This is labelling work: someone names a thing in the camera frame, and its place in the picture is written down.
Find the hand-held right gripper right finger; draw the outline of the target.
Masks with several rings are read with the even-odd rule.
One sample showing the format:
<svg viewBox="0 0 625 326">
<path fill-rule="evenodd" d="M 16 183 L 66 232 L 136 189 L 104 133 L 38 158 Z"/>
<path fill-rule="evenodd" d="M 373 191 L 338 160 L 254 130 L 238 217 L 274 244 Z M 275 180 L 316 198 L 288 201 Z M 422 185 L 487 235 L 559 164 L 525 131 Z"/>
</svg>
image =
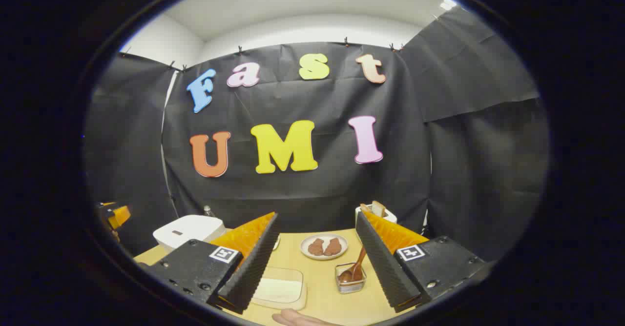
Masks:
<svg viewBox="0 0 625 326">
<path fill-rule="evenodd" d="M 439 299 L 487 266 L 447 236 L 427 239 L 371 212 L 359 212 L 355 228 L 396 312 Z"/>
</svg>

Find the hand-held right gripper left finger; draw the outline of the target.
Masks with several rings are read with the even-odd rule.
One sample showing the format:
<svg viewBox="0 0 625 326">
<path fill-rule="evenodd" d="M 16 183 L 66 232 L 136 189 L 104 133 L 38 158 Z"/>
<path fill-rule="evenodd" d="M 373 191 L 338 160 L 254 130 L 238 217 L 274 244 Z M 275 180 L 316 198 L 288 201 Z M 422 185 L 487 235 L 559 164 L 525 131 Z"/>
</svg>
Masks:
<svg viewBox="0 0 625 326">
<path fill-rule="evenodd" d="M 243 313 L 259 286 L 279 235 L 267 213 L 210 242 L 189 239 L 142 268 L 187 299 Z"/>
</svg>

